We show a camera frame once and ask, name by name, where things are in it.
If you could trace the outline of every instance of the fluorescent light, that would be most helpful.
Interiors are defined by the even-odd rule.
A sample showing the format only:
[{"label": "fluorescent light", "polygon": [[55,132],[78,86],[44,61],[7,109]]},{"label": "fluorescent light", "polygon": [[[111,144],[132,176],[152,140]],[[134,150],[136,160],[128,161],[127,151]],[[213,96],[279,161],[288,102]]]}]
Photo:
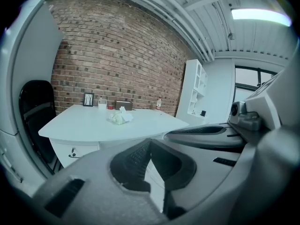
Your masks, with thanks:
[{"label": "fluorescent light", "polygon": [[263,9],[233,9],[231,10],[233,19],[258,19],[272,21],[290,26],[292,24],[291,19],[281,13],[263,10]]}]

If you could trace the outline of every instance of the white bookshelf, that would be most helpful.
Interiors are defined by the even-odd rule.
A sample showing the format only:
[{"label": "white bookshelf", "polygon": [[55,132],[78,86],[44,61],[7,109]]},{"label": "white bookshelf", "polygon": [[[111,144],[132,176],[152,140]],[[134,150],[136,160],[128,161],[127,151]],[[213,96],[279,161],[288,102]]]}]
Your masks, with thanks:
[{"label": "white bookshelf", "polygon": [[207,80],[201,63],[197,59],[188,60],[176,118],[187,122],[191,127],[205,124],[207,114],[203,117],[200,113],[203,110]]}]

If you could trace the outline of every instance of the black chair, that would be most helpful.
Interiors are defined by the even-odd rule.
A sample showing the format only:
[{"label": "black chair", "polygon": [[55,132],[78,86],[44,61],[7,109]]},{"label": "black chair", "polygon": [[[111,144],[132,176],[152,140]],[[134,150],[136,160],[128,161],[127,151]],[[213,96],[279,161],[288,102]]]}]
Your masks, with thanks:
[{"label": "black chair", "polygon": [[27,82],[20,93],[19,109],[27,135],[31,139],[34,151],[48,169],[53,159],[57,159],[49,138],[42,137],[38,131],[55,118],[54,93],[48,81],[32,80]]}]

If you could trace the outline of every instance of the small bottle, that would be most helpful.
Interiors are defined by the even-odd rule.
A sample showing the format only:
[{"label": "small bottle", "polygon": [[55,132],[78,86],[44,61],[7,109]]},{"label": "small bottle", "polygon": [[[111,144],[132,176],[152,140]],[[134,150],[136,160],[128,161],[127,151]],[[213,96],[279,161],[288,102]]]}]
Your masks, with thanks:
[{"label": "small bottle", "polygon": [[160,110],[160,107],[161,107],[161,97],[159,97],[156,102],[156,110]]}]

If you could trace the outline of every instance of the window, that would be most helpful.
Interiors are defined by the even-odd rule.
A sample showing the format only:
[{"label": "window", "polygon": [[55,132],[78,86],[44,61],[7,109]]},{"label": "window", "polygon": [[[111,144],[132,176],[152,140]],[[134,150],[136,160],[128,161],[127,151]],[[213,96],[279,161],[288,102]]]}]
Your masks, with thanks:
[{"label": "window", "polygon": [[276,73],[252,67],[235,66],[235,91],[233,101],[245,101],[262,84]]}]

